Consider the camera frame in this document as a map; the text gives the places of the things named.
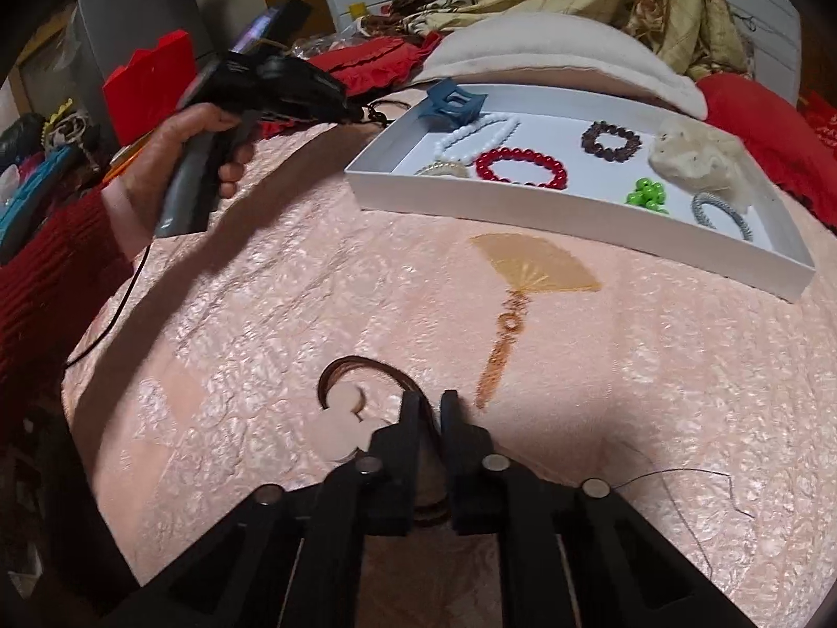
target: silver bolt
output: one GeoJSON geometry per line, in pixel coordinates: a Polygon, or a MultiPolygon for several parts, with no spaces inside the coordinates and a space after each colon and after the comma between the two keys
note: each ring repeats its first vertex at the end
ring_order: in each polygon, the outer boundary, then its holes
{"type": "Polygon", "coordinates": [[[489,472],[503,472],[504,469],[509,469],[509,459],[505,455],[499,453],[489,453],[482,459],[482,466],[488,469],[489,472]]]}
{"type": "Polygon", "coordinates": [[[282,498],[282,487],[278,484],[262,484],[253,497],[259,505],[273,505],[282,498]]]}
{"type": "Polygon", "coordinates": [[[588,479],[581,484],[581,490],[591,498],[604,498],[610,493],[610,484],[601,479],[588,479]]]}
{"type": "Polygon", "coordinates": [[[364,455],[355,461],[355,468],[362,475],[374,475],[383,468],[383,463],[380,458],[376,458],[374,455],[364,455]]]}

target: fan-shaped bookmark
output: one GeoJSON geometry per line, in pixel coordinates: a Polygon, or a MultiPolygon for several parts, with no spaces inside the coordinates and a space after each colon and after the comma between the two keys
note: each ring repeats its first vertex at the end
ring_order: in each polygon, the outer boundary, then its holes
{"type": "Polygon", "coordinates": [[[512,345],[523,331],[530,293],[599,290],[600,282],[566,250],[547,239],[521,233],[487,233],[471,239],[508,281],[505,310],[497,317],[497,342],[476,388],[476,407],[491,401],[509,360],[512,345]]]}

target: white pillow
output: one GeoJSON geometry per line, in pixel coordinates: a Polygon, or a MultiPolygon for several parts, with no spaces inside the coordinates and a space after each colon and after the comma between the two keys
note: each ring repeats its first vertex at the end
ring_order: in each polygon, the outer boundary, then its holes
{"type": "Polygon", "coordinates": [[[455,30],[424,62],[415,83],[572,87],[679,108],[705,120],[706,99],[650,49],[595,20],[553,12],[506,13],[455,30]]]}

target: brown bead bracelet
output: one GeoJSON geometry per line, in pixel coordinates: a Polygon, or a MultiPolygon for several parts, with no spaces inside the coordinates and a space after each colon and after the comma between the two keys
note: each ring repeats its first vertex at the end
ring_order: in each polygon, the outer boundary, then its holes
{"type": "Polygon", "coordinates": [[[616,161],[624,163],[642,146],[642,140],[635,132],[630,129],[619,127],[618,125],[610,125],[610,123],[600,120],[590,125],[587,131],[581,137],[581,147],[589,154],[595,155],[597,158],[604,158],[608,162],[616,161]],[[597,144],[596,140],[603,134],[612,134],[615,137],[622,137],[628,140],[628,143],[618,149],[606,149],[601,144],[597,144]]]}

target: gray coil bracelet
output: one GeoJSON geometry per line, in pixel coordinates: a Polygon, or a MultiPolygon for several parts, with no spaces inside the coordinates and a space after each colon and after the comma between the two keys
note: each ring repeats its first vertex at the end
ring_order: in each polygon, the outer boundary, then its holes
{"type": "Polygon", "coordinates": [[[750,229],[750,225],[744,221],[744,218],[735,211],[732,205],[714,193],[698,193],[692,198],[692,214],[695,215],[695,219],[700,226],[709,227],[710,229],[715,228],[715,225],[706,217],[706,213],[702,208],[703,205],[712,205],[719,210],[725,211],[732,218],[732,221],[738,225],[738,228],[741,229],[741,235],[744,236],[744,240],[752,243],[752,230],[750,229]]]}

